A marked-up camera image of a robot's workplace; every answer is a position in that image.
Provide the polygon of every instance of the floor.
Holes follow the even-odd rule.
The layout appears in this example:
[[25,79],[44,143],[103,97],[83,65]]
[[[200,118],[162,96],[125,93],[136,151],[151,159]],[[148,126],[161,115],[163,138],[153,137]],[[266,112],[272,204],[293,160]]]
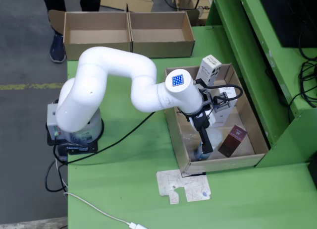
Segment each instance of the floor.
[[[80,10],[79,0],[65,2]],[[154,3],[153,11],[173,11],[164,0]],[[45,190],[44,176],[53,160],[47,104],[58,98],[67,65],[50,60],[53,31],[43,0],[0,0],[0,13],[0,225],[65,217],[66,199]],[[49,186],[59,187],[54,168]]]

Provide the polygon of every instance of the leg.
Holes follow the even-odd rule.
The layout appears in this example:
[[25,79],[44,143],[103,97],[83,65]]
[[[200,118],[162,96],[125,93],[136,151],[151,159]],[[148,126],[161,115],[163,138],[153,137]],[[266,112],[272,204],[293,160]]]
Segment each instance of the leg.
[[100,0],[80,0],[80,5],[84,12],[98,12]]
[[66,11],[64,0],[44,0],[48,11],[54,9],[58,11]]
[[[44,0],[48,11],[54,9],[66,11],[64,0]],[[63,35],[55,31],[53,43],[50,49],[51,60],[55,63],[62,63],[65,60],[65,51],[63,47]]]

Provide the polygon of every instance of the yellow floor line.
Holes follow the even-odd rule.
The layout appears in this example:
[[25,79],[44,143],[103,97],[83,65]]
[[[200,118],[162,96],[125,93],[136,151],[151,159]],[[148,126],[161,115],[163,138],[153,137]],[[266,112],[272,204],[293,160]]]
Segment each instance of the yellow floor line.
[[51,84],[7,84],[0,85],[0,90],[23,90],[23,89],[60,89],[64,83]]

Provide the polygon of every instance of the sneaker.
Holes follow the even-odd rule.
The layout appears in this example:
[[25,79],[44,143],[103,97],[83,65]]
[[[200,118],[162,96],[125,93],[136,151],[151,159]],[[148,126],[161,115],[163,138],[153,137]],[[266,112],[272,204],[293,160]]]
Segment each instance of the sneaker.
[[50,50],[50,56],[51,60],[55,63],[62,63],[65,60],[66,55],[63,47],[62,35],[54,35],[53,43]]

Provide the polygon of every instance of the white paper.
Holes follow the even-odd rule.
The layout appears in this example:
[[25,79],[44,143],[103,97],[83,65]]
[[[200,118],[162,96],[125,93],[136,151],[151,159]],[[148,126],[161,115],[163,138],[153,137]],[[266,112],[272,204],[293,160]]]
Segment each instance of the white paper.
[[180,170],[157,172],[158,189],[161,196],[169,196],[171,204],[179,203],[179,196],[174,191],[184,187],[187,202],[210,199],[211,191],[206,175],[182,177]]

